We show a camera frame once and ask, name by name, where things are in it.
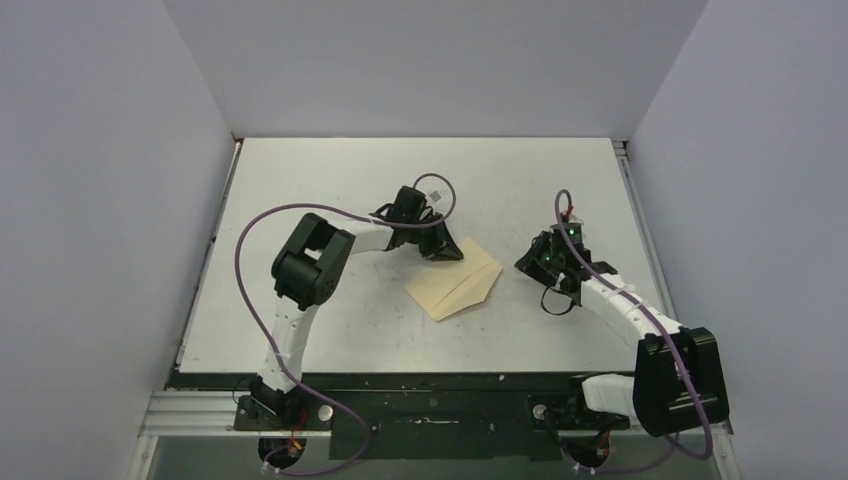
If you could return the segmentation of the cream paper envelope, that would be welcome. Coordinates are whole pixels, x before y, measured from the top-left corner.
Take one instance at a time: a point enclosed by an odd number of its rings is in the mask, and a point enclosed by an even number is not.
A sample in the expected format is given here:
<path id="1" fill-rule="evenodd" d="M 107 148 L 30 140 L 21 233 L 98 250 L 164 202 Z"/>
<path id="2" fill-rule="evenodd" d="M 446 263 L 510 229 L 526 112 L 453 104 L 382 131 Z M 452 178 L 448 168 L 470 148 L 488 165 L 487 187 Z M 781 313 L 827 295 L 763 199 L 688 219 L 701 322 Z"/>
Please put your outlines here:
<path id="1" fill-rule="evenodd" d="M 434 321 L 485 302 L 503 266 L 474 239 L 459 242 L 464 259 L 437 262 L 413 276 L 404 290 Z"/>

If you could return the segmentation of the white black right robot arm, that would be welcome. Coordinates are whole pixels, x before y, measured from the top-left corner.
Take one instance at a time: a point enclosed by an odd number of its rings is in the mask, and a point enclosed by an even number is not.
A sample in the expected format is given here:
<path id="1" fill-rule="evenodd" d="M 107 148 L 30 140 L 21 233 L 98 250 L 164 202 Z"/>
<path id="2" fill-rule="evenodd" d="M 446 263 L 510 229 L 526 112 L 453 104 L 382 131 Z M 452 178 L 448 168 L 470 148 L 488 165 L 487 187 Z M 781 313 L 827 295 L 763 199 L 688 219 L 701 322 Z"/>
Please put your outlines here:
<path id="1" fill-rule="evenodd" d="M 631 373 L 591 373 L 577 380 L 579 392 L 565 402 L 573 425 L 590 428 L 605 414 L 615 414 L 660 437 L 728 419 L 714 335 L 666 316 L 636 294 L 612 265 L 593 260 L 582 244 L 581 225 L 540 232 L 515 267 L 598 316 L 635 351 Z"/>

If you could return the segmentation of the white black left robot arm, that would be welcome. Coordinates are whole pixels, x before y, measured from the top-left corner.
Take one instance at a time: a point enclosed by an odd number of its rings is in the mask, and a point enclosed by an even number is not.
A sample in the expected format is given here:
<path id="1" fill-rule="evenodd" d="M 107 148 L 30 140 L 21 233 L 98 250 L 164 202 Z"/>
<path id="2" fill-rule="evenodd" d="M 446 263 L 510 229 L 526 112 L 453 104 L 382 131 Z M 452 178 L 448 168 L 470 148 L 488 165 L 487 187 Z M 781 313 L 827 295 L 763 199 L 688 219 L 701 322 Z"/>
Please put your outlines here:
<path id="1" fill-rule="evenodd" d="M 295 430 L 299 422 L 320 423 L 323 406 L 351 414 L 351 408 L 304 384 L 303 357 L 319 308 L 335 293 L 351 256 L 389 252 L 406 244 L 417 246 L 429 261 L 459 261 L 464 254 L 452 239 L 446 221 L 450 206 L 438 212 L 433 200 L 416 185 L 403 186 L 394 201 L 366 215 L 316 203 L 302 203 L 304 215 L 272 261 L 270 272 L 276 301 L 276 321 L 267 327 L 248 294 L 241 256 L 251 230 L 263 219 L 286 211 L 281 205 L 260 213 L 240 232 L 234 252 L 238 291 L 253 320 L 268 341 L 270 364 L 250 381 L 238 401 L 237 431 Z"/>

